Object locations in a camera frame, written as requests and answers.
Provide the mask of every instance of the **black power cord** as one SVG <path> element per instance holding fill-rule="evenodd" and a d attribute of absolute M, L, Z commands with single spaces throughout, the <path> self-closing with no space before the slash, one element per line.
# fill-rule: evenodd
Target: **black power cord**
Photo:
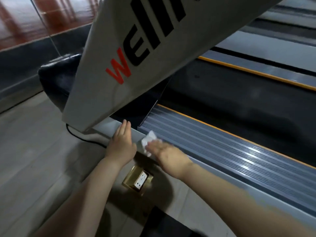
<path fill-rule="evenodd" d="M 76 136 L 75 134 L 73 134 L 70 130 L 69 130 L 69 125 L 66 124 L 66 129 L 67 131 L 69 132 L 70 135 L 82 140 L 82 141 L 85 141 L 85 142 L 89 142 L 89 143 L 92 143 L 92 144 L 96 144 L 96 145 L 99 145 L 99 146 L 102 146 L 103 148 L 106 148 L 106 145 L 103 145 L 102 143 L 99 143 L 99 142 L 96 142 L 96 141 L 89 141 L 89 140 L 85 140 L 85 139 L 82 139 L 80 138 L 79 136 Z"/>

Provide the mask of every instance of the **crumpled paper towel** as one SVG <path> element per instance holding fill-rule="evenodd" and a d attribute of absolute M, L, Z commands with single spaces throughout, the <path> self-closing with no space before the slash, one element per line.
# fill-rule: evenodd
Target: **crumpled paper towel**
<path fill-rule="evenodd" d="M 151 142 L 153 140 L 156 140 L 157 136 L 153 131 L 150 131 L 143 139 L 142 139 L 142 146 L 143 146 L 143 150 L 144 150 L 144 154 L 147 155 L 147 157 L 151 156 L 151 153 L 149 153 L 148 151 L 146 151 L 145 147 L 147 146 L 148 142 Z"/>

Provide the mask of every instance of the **red letter w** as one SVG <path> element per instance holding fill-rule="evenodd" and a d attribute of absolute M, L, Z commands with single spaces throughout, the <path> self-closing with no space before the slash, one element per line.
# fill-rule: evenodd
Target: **red letter w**
<path fill-rule="evenodd" d="M 112 59 L 111 60 L 111 65 L 114 68 L 114 71 L 116 73 L 116 75 L 109 69 L 107 68 L 105 71 L 112 76 L 120 85 L 124 83 L 124 80 L 119 72 L 119 70 L 126 76 L 129 77 L 131 75 L 131 71 L 127 65 L 127 62 L 124 58 L 123 52 L 121 50 L 121 48 L 119 48 L 117 50 L 118 53 L 118 57 L 122 63 L 123 66 L 121 66 L 116 60 Z"/>

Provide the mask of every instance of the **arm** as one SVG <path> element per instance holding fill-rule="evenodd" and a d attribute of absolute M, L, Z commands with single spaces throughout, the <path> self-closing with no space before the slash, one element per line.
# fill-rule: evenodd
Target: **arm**
<path fill-rule="evenodd" d="M 136 154 L 131 123 L 123 121 L 112 137 L 105 154 L 81 188 L 36 232 L 35 237 L 93 237 L 106 200 L 121 170 Z"/>
<path fill-rule="evenodd" d="M 258 205 L 246 191 L 194 164 L 178 148 L 154 141 L 146 149 L 166 173 L 196 192 L 237 237 L 312 236 L 291 216 Z"/>

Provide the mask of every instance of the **forearm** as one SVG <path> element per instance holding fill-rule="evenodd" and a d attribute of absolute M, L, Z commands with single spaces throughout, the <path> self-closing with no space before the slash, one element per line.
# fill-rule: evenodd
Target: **forearm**
<path fill-rule="evenodd" d="M 256 203 L 243 189 L 192 164 L 183 177 L 238 237 L 310 236 L 292 217 L 276 213 Z"/>
<path fill-rule="evenodd" d="M 119 171 L 120 167 L 115 163 L 103 159 L 81 188 L 48 219 L 35 236 L 93 237 Z"/>

